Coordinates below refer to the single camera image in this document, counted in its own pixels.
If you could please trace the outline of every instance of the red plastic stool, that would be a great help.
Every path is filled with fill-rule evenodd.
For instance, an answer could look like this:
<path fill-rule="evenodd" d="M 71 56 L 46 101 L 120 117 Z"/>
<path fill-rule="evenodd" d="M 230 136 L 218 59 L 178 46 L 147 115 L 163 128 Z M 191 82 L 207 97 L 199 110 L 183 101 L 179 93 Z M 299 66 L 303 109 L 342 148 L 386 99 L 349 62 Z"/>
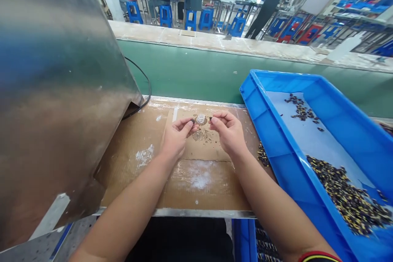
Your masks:
<path fill-rule="evenodd" d="M 308 45 L 310 41 L 323 29 L 322 25 L 311 25 L 308 31 L 301 37 L 298 43 Z"/>

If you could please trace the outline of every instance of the small component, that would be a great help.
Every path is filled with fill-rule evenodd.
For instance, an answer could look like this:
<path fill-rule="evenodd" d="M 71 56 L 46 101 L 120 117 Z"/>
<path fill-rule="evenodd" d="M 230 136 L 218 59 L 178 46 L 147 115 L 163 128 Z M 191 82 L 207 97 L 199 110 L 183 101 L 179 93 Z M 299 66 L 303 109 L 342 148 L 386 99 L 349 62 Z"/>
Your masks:
<path fill-rule="evenodd" d="M 199 114 L 196 118 L 196 121 L 198 124 L 202 124 L 205 121 L 205 115 L 204 114 Z"/>
<path fill-rule="evenodd" d="M 344 167 L 336 168 L 310 156 L 307 160 L 354 235 L 370 237 L 373 226 L 393 224 L 392 212 L 370 198 L 367 190 L 350 184 Z"/>

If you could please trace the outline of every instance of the black pants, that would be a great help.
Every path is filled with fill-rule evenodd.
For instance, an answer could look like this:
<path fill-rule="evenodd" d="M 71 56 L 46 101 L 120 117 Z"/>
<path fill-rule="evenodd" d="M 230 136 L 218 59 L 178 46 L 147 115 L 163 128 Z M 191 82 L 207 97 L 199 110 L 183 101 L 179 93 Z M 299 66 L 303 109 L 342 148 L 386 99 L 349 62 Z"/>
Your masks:
<path fill-rule="evenodd" d="M 234 262 L 224 219 L 152 217 L 126 262 Z"/>
<path fill-rule="evenodd" d="M 247 31 L 245 38 L 248 38 L 251 34 L 251 39 L 255 39 L 256 36 L 261 32 L 263 27 L 267 24 L 274 10 L 276 9 L 280 0 L 265 0 L 257 18 L 251 24 L 249 30 Z"/>
<path fill-rule="evenodd" d="M 184 2 L 177 3 L 177 17 L 179 20 L 184 20 Z"/>

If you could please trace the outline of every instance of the white powder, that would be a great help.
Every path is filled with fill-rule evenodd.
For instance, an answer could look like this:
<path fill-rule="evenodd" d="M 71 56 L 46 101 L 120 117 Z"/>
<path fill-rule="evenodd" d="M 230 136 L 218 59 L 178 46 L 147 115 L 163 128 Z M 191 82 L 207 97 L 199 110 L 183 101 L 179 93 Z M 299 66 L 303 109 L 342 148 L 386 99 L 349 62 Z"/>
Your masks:
<path fill-rule="evenodd" d="M 210 166 L 213 161 L 196 160 L 189 169 L 191 175 L 191 188 L 203 190 L 211 182 Z"/>
<path fill-rule="evenodd" d="M 153 157 L 153 152 L 154 152 L 153 145 L 150 145 L 148 149 L 138 151 L 135 154 L 135 159 L 139 162 L 137 168 L 146 166 L 151 161 L 151 158 Z"/>

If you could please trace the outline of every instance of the metal panel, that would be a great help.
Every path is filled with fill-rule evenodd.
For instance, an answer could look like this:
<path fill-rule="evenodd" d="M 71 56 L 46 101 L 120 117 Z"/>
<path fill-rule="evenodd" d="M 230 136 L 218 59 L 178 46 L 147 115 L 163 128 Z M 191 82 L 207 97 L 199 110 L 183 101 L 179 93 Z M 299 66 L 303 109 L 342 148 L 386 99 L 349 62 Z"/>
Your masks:
<path fill-rule="evenodd" d="M 28 240 L 58 194 L 70 197 L 60 223 L 98 208 L 93 172 L 142 96 L 97 0 L 0 3 L 2 250 Z"/>
<path fill-rule="evenodd" d="M 48 262 L 64 228 L 29 240 L 0 253 L 0 262 Z"/>

